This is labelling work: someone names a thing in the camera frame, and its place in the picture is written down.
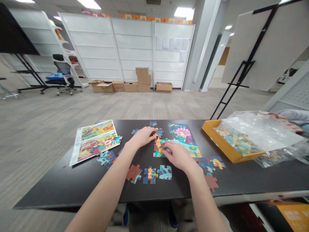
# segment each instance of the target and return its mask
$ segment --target tv screen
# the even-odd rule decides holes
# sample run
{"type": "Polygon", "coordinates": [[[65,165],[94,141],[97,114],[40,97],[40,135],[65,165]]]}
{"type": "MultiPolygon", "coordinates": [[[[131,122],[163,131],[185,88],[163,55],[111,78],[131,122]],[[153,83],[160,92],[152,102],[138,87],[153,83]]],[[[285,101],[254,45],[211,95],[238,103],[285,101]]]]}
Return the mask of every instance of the tv screen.
{"type": "Polygon", "coordinates": [[[3,3],[0,3],[0,32],[0,53],[40,55],[3,3]]]}

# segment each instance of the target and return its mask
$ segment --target yellow box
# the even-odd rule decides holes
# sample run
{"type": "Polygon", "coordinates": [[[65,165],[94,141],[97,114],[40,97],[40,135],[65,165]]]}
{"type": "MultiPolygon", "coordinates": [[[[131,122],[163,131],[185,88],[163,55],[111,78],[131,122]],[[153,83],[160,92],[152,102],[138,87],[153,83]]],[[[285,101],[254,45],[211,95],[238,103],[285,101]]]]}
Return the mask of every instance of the yellow box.
{"type": "Polygon", "coordinates": [[[238,153],[221,135],[214,129],[220,125],[221,119],[205,121],[202,129],[206,134],[218,145],[223,153],[229,158],[232,163],[240,163],[247,160],[253,160],[256,157],[264,155],[265,152],[252,153],[241,155],[238,153]]]}

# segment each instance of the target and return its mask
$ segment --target paper sheet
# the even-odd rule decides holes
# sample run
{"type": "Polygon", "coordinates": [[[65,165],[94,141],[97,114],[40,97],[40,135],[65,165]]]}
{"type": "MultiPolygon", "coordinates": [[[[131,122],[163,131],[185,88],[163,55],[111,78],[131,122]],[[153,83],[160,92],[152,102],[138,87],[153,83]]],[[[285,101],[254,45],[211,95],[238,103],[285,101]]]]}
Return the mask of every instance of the paper sheet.
{"type": "Polygon", "coordinates": [[[185,51],[180,51],[180,58],[179,58],[180,62],[186,62],[187,61],[187,52],[185,51]]]}
{"type": "Polygon", "coordinates": [[[176,39],[175,38],[170,38],[169,50],[175,50],[175,45],[176,45],[176,39]]]}
{"type": "Polygon", "coordinates": [[[70,167],[119,144],[113,120],[78,128],[70,167]]]}
{"type": "Polygon", "coordinates": [[[175,50],[180,51],[183,44],[183,39],[176,39],[175,50]]]}
{"type": "Polygon", "coordinates": [[[156,43],[156,45],[155,45],[155,48],[156,48],[157,50],[161,50],[161,49],[162,49],[162,43],[163,43],[163,39],[157,37],[157,43],[156,43]]]}
{"type": "Polygon", "coordinates": [[[189,45],[189,40],[188,39],[183,39],[181,50],[187,51],[188,50],[188,45],[189,45]]]}
{"type": "Polygon", "coordinates": [[[162,48],[168,50],[170,48],[170,38],[164,38],[162,48]]]}

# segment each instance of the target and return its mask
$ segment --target paper on wall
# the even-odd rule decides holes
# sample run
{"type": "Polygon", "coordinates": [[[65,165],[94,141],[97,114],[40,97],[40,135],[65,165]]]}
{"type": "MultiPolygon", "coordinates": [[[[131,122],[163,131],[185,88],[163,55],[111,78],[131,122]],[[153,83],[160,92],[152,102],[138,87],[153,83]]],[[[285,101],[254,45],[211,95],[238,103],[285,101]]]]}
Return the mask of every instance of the paper on wall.
{"type": "Polygon", "coordinates": [[[175,45],[176,45],[176,39],[175,38],[170,38],[169,50],[175,50],[175,45]]]}
{"type": "Polygon", "coordinates": [[[183,45],[183,39],[176,39],[175,50],[180,51],[183,45]]]}
{"type": "Polygon", "coordinates": [[[189,40],[188,39],[183,39],[181,50],[187,51],[188,50],[188,45],[189,45],[189,40]]]}
{"type": "Polygon", "coordinates": [[[170,38],[164,38],[162,48],[168,50],[170,48],[170,38]]]}
{"type": "Polygon", "coordinates": [[[156,43],[156,46],[155,46],[157,50],[162,49],[162,43],[163,43],[163,39],[157,37],[157,43],[156,43]]]}
{"type": "Polygon", "coordinates": [[[179,58],[180,62],[186,62],[187,61],[187,52],[185,51],[180,51],[180,58],[179,58]]]}

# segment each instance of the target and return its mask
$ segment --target easel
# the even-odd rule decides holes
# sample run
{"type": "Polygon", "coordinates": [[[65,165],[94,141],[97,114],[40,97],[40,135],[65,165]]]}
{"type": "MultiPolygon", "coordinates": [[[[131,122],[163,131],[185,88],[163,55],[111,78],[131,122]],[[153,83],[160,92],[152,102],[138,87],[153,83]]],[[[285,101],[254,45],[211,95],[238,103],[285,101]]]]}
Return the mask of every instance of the easel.
{"type": "Polygon", "coordinates": [[[243,86],[243,85],[241,85],[241,83],[244,81],[246,75],[248,74],[248,72],[249,72],[250,69],[252,68],[253,64],[256,62],[256,61],[253,61],[253,57],[254,57],[254,55],[255,55],[255,53],[256,53],[256,51],[257,51],[257,49],[258,49],[258,47],[259,47],[259,45],[260,45],[260,43],[261,43],[261,41],[262,41],[262,39],[263,39],[263,37],[264,37],[265,34],[266,34],[266,31],[267,31],[267,29],[269,28],[269,25],[270,25],[271,21],[273,20],[274,15],[276,14],[276,12],[277,12],[277,10],[278,10],[278,8],[279,8],[280,6],[288,5],[288,4],[291,4],[291,3],[294,3],[294,2],[298,2],[298,1],[301,1],[301,0],[292,0],[292,1],[289,1],[289,2],[286,2],[286,3],[283,3],[283,4],[277,3],[277,4],[274,4],[274,5],[270,5],[270,6],[267,6],[267,7],[264,7],[264,8],[261,8],[261,9],[258,9],[258,10],[253,11],[253,14],[257,14],[257,13],[260,13],[260,12],[263,12],[263,11],[271,10],[269,17],[268,17],[268,19],[267,19],[265,25],[263,26],[263,28],[262,28],[262,30],[261,30],[259,36],[258,36],[257,41],[256,41],[255,44],[254,44],[254,47],[253,47],[253,49],[252,49],[252,51],[251,51],[251,53],[250,53],[249,58],[247,59],[247,61],[242,61],[242,63],[240,64],[240,66],[239,66],[237,72],[235,73],[235,75],[234,75],[232,81],[231,81],[230,83],[228,83],[229,86],[228,86],[228,88],[226,89],[226,91],[225,91],[223,97],[221,98],[221,100],[220,100],[218,106],[216,107],[216,109],[215,109],[215,111],[213,112],[213,114],[212,114],[212,116],[211,116],[210,119],[213,118],[213,116],[214,116],[214,114],[216,113],[217,109],[219,108],[220,104],[224,104],[225,106],[223,107],[223,109],[221,110],[219,116],[217,117],[217,119],[219,119],[219,117],[221,116],[221,114],[223,113],[223,111],[225,110],[226,106],[228,105],[228,103],[230,102],[230,100],[232,99],[232,97],[234,96],[234,94],[236,93],[236,91],[237,91],[237,89],[238,89],[239,87],[246,87],[246,88],[249,88],[248,86],[243,86]],[[233,82],[234,82],[236,76],[238,75],[238,73],[239,73],[239,71],[241,70],[241,68],[242,68],[243,65],[244,65],[244,68],[243,68],[243,70],[242,70],[242,72],[241,72],[241,74],[240,74],[240,76],[239,76],[239,79],[238,79],[237,83],[236,83],[236,84],[233,84],[233,82]],[[229,88],[231,87],[231,85],[235,85],[236,88],[235,88],[235,90],[233,91],[233,93],[232,93],[232,95],[230,96],[230,98],[228,99],[228,101],[227,101],[227,102],[223,102],[223,99],[224,99],[225,95],[227,94],[227,92],[228,92],[229,88]]]}

